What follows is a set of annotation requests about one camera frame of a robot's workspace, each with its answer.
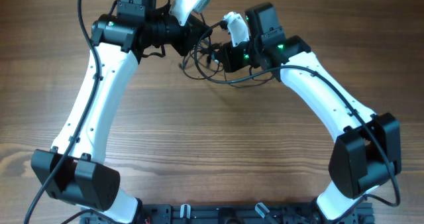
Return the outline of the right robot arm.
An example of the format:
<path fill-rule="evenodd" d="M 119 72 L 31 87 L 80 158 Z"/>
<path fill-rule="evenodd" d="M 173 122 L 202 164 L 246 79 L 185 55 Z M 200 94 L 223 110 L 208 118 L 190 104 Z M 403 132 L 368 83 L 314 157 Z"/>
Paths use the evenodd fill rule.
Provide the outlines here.
<path fill-rule="evenodd" d="M 287 37 L 271 3 L 226 14 L 221 27 L 231 41 L 216 60 L 228 73 L 246 66 L 271 72 L 296 92 L 327 128 L 334 148 L 331 182 L 316 199 L 323 221 L 346 217 L 360 202 L 401 172 L 398 120 L 376 114 L 349 94 L 320 64 L 299 36 Z"/>

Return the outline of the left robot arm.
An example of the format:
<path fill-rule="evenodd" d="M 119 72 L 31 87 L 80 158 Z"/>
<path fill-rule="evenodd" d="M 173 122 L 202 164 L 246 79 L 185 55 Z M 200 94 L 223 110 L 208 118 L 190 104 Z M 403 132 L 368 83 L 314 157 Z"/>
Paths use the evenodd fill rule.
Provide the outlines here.
<path fill-rule="evenodd" d="M 83 35 L 90 49 L 87 72 L 50 150 L 36 150 L 31 166 L 39 192 L 113 223 L 140 223 L 142 202 L 121 187 L 118 171 L 104 164 L 113 119 L 145 50 L 165 45 L 189 54 L 207 25 L 198 19 L 209 0 L 115 0 Z"/>

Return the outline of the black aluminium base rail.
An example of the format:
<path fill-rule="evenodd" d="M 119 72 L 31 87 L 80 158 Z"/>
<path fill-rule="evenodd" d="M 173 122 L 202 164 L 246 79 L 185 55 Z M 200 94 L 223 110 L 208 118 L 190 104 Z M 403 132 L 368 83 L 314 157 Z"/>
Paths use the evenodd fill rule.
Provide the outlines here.
<path fill-rule="evenodd" d="M 142 223 L 324 223 L 310 203 L 267 205 L 262 217 L 254 205 L 144 205 Z"/>

